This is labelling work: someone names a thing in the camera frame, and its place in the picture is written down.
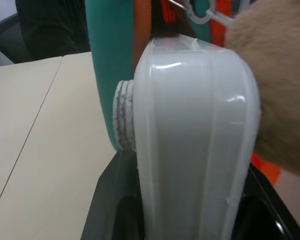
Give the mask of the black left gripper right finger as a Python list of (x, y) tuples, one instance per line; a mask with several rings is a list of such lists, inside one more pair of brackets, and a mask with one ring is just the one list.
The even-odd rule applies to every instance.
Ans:
[(300, 226), (252, 163), (237, 212), (237, 240), (300, 240)]

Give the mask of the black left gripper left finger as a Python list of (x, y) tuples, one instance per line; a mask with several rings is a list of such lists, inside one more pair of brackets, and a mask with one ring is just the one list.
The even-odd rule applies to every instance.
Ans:
[(119, 150), (99, 177), (80, 240), (145, 240), (134, 151)]

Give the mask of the tan plush toy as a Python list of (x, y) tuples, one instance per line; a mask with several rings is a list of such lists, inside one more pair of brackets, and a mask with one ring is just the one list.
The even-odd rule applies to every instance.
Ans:
[(255, 153), (300, 176), (300, 0), (257, 0), (234, 17), (225, 46), (248, 64), (259, 89)]

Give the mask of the black mesh office chair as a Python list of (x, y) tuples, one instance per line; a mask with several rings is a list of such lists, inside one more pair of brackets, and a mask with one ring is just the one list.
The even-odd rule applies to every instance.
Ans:
[(86, 0), (14, 0), (34, 61), (89, 52)]

